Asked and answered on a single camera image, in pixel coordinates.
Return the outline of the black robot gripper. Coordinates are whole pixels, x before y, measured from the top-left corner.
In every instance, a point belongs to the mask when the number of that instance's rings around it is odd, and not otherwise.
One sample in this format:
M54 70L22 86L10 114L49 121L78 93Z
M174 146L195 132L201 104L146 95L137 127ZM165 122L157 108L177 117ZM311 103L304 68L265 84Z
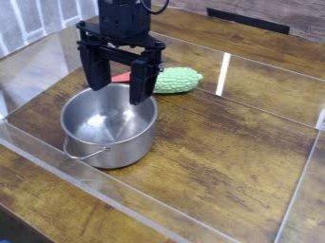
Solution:
M108 61L132 64L130 104L140 105L154 93L162 72L165 43L152 36L152 0L98 0L100 22L81 21L78 49L88 85L101 90L112 82Z

